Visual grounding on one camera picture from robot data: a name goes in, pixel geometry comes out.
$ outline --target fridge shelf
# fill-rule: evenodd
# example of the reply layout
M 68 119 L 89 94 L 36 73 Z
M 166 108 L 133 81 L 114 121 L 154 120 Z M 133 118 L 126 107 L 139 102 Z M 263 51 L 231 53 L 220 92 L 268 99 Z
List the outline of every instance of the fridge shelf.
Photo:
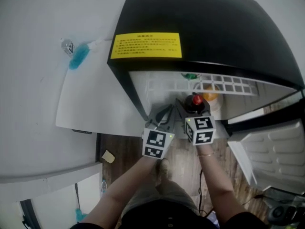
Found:
M 188 80 L 186 74 L 196 75 Z M 255 81 L 220 74 L 185 72 L 147 72 L 148 91 L 199 92 L 257 96 Z

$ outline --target wrist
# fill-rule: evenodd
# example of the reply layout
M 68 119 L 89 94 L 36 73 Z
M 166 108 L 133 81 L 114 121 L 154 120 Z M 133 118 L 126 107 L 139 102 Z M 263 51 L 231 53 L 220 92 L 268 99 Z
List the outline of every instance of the wrist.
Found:
M 211 145 L 198 145 L 196 148 L 198 155 L 211 155 L 214 153 Z

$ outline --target bracelet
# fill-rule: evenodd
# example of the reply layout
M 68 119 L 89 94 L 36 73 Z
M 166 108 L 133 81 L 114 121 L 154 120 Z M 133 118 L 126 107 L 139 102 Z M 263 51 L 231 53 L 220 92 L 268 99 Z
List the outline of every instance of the bracelet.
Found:
M 204 156 L 212 156 L 214 154 L 214 152 L 212 154 L 209 155 L 197 155 L 198 157 L 204 157 Z

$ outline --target green item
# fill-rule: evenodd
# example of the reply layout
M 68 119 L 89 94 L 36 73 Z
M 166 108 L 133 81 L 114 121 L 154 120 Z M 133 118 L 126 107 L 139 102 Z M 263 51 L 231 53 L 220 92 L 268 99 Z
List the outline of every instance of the green item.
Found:
M 185 79 L 188 80 L 194 80 L 198 78 L 198 75 L 192 74 L 192 73 L 187 73 L 187 74 L 181 74 Z

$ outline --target person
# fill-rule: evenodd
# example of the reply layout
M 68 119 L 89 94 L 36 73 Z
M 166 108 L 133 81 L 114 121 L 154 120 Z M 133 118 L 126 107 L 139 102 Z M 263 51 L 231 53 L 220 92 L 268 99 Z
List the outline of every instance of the person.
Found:
M 265 228 L 234 196 L 233 185 L 218 164 L 210 145 L 197 146 L 198 157 L 221 228 Z M 168 160 L 159 167 L 155 187 L 150 173 L 157 159 L 143 156 L 115 180 L 96 207 L 71 229 L 114 229 L 120 216 L 123 228 L 201 228 L 215 225 L 201 217 L 187 193 L 171 181 Z

